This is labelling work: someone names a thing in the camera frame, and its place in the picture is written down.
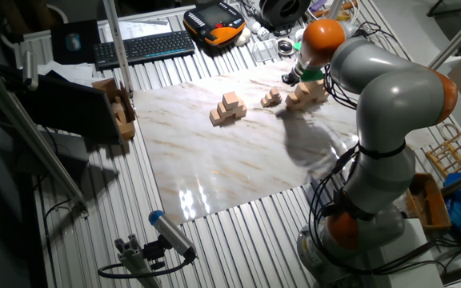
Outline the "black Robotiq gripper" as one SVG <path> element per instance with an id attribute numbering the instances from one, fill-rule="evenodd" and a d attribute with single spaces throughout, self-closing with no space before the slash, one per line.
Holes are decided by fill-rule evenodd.
<path id="1" fill-rule="evenodd" d="M 297 70 L 292 69 L 289 74 L 284 74 L 282 80 L 288 86 L 294 86 L 300 81 L 300 74 Z"/>

